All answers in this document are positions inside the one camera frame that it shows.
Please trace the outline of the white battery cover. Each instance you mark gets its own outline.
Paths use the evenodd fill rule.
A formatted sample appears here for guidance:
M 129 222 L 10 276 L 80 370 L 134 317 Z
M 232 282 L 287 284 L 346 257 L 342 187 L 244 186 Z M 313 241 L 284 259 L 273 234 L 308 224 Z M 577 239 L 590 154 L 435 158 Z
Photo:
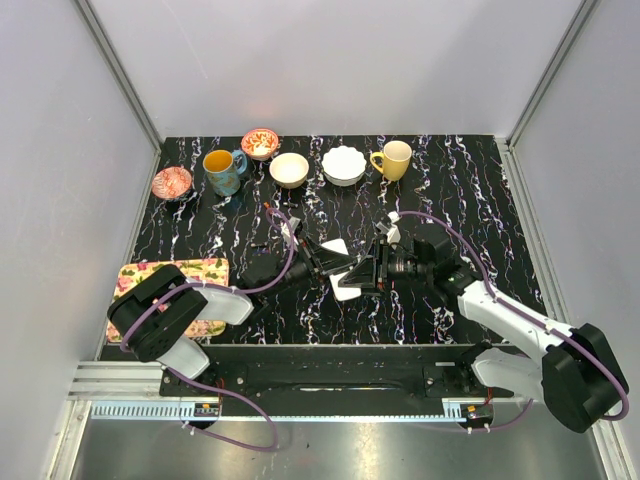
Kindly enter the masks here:
M 346 243 L 344 242 L 343 239 L 334 239 L 334 240 L 326 241 L 322 243 L 321 246 L 335 253 L 340 253 L 342 255 L 349 255 L 346 247 Z

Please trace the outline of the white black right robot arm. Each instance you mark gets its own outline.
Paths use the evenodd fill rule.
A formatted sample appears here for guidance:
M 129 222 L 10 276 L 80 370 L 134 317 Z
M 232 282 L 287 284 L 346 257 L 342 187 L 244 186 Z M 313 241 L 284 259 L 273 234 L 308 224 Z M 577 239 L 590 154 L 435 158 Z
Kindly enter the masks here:
M 449 310 L 498 334 L 519 349 L 508 354 L 481 343 L 459 357 L 454 373 L 460 392 L 476 396 L 498 388 L 544 404 L 563 426 L 583 433 L 599 420 L 615 420 L 611 409 L 629 410 L 629 386 L 604 333 L 552 320 L 494 289 L 483 273 L 454 250 L 450 235 L 430 224 L 410 252 L 396 252 L 379 235 L 339 281 L 374 295 L 395 281 L 408 281 Z

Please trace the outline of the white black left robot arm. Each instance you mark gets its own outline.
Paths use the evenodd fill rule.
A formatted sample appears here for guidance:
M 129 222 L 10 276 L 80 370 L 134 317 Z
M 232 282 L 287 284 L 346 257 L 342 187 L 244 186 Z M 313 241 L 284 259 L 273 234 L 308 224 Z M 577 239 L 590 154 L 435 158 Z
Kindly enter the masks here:
M 321 282 L 348 271 L 357 260 L 346 252 L 343 240 L 318 244 L 299 237 L 286 259 L 259 254 L 240 277 L 239 288 L 215 284 L 188 275 L 172 263 L 113 301 L 107 317 L 121 335 L 121 344 L 143 362 L 157 361 L 182 375 L 182 384 L 195 395 L 213 390 L 215 369 L 202 348 L 187 335 L 197 321 L 240 325 L 267 299 L 308 280 Z

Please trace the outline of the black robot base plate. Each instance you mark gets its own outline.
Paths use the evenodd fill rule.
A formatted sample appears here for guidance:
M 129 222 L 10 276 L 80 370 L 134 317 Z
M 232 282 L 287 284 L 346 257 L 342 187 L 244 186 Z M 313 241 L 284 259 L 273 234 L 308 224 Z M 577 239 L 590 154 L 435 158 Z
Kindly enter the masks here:
M 267 393 L 398 393 L 408 398 L 507 397 L 471 377 L 471 345 L 212 345 L 196 380 L 247 397 Z

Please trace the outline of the white remote control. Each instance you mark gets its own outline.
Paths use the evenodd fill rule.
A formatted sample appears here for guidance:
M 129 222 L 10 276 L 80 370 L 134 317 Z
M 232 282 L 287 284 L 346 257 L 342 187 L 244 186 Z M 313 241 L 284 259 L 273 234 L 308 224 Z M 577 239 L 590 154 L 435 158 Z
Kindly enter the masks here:
M 334 298 L 338 302 L 345 302 L 361 296 L 361 289 L 358 287 L 341 287 L 339 281 L 346 275 L 346 272 L 329 276 Z

